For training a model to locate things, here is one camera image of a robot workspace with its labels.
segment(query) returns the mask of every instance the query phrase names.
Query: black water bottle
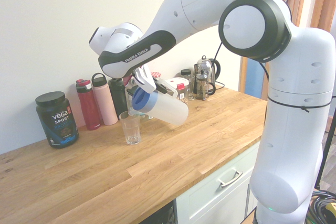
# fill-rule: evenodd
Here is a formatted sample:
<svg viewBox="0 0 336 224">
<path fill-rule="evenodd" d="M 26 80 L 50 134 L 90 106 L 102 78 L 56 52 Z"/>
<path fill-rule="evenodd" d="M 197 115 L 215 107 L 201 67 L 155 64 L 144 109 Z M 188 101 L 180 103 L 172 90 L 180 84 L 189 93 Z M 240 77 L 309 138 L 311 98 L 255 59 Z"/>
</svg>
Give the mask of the black water bottle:
<svg viewBox="0 0 336 224">
<path fill-rule="evenodd" d="M 112 94 L 114 107 L 119 119 L 119 115 L 122 112 L 127 111 L 125 86 L 121 79 L 111 79 L 109 80 L 109 87 Z"/>
</svg>

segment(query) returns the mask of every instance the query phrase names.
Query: pink water bottle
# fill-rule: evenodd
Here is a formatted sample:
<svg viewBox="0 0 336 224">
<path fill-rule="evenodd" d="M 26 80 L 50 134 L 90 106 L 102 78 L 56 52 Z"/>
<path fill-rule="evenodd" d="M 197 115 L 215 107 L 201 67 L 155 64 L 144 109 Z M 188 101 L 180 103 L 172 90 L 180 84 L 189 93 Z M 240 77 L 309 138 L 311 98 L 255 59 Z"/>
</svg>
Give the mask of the pink water bottle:
<svg viewBox="0 0 336 224">
<path fill-rule="evenodd" d="M 76 90 L 86 128 L 90 131 L 98 129 L 100 126 L 100 118 L 90 80 L 77 80 Z"/>
<path fill-rule="evenodd" d="M 91 80 L 93 91 L 96 96 L 96 101 L 98 103 L 101 116 L 103 117 L 104 124 L 115 124 L 118 121 L 118 117 L 115 112 L 112 95 L 109 89 L 109 85 L 107 84 L 106 77 L 102 73 L 95 73 Z"/>
</svg>

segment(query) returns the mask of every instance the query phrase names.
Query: drawer handle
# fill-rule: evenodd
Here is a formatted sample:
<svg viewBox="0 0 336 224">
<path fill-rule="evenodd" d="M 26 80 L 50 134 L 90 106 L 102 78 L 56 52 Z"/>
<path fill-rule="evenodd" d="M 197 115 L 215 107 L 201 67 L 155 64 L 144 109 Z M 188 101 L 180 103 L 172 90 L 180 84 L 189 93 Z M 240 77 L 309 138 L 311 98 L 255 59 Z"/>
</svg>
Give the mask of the drawer handle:
<svg viewBox="0 0 336 224">
<path fill-rule="evenodd" d="M 235 175 L 237 175 L 236 177 L 234 177 L 233 179 L 231 179 L 229 182 L 227 183 L 224 183 L 223 181 L 221 181 L 220 179 L 218 179 L 218 181 L 220 182 L 220 186 L 222 188 L 228 186 L 228 185 L 231 185 L 234 181 L 236 181 L 237 179 L 239 179 L 241 177 L 241 175 L 243 174 L 243 172 L 239 172 L 239 171 L 236 171 Z"/>
</svg>

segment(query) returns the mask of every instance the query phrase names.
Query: protein powder tub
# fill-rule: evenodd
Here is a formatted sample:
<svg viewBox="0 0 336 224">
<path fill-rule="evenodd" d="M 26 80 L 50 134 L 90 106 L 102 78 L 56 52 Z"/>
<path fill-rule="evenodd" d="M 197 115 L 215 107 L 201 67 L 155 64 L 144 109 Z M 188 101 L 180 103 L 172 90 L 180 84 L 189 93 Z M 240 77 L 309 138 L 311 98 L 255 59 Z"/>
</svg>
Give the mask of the protein powder tub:
<svg viewBox="0 0 336 224">
<path fill-rule="evenodd" d="M 51 147 L 64 148 L 78 139 L 70 103 L 63 92 L 40 95 L 35 102 L 38 117 Z"/>
</svg>

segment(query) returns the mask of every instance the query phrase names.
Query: electrical cord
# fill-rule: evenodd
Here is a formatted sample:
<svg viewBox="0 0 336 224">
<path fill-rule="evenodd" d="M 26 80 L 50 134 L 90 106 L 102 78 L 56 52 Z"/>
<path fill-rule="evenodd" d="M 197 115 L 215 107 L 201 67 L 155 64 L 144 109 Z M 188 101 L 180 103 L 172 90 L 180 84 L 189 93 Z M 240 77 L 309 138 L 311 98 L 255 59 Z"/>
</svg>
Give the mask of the electrical cord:
<svg viewBox="0 0 336 224">
<path fill-rule="evenodd" d="M 216 55 L 215 55 L 215 58 L 214 58 L 214 60 L 213 60 L 213 62 L 212 62 L 212 64 L 211 64 L 211 67 L 214 66 L 215 60 L 216 60 L 216 58 L 217 58 L 218 52 L 219 52 L 220 47 L 222 46 L 222 44 L 223 44 L 222 42 L 219 44 L 219 48 L 218 48 L 217 53 L 216 53 Z"/>
<path fill-rule="evenodd" d="M 217 55 L 218 55 L 218 52 L 219 52 L 219 50 L 220 50 L 220 47 L 222 46 L 222 42 L 219 44 L 219 47 L 218 47 L 218 50 L 217 50 L 217 53 L 216 53 L 216 55 L 215 55 L 215 58 L 214 58 L 214 60 L 212 61 L 212 64 L 211 64 L 211 67 L 213 67 L 214 66 L 214 63 L 215 63 L 215 60 L 216 60 L 216 58 L 217 58 Z M 222 88 L 224 88 L 225 87 L 225 84 L 224 83 L 221 83 L 221 82 L 219 82 L 219 81 L 215 81 L 216 83 L 219 83 L 219 84 L 221 84 L 221 85 L 223 85 L 222 87 L 220 87 L 220 88 L 218 88 L 218 89 L 222 89 Z"/>
<path fill-rule="evenodd" d="M 267 81 L 269 80 L 269 75 L 268 75 L 268 72 L 267 72 L 267 69 L 265 68 L 264 64 L 262 64 L 261 62 L 259 62 L 259 64 L 261 65 L 261 67 L 263 68 L 265 74 L 266 74 L 266 77 L 267 77 Z"/>
<path fill-rule="evenodd" d="M 222 87 L 220 87 L 220 88 L 216 88 L 216 90 L 218 90 L 218 89 L 222 89 L 222 88 L 224 88 L 225 87 L 225 84 L 224 83 L 221 83 L 221 82 L 219 82 L 219 81 L 215 81 L 216 83 L 219 83 L 219 84 L 221 84 L 221 85 L 223 85 Z"/>
<path fill-rule="evenodd" d="M 336 203 L 336 194 L 320 190 L 314 191 L 312 197 L 316 197 L 308 208 L 306 223 L 309 224 L 335 224 L 336 217 L 328 210 L 326 206 L 329 203 Z"/>
</svg>

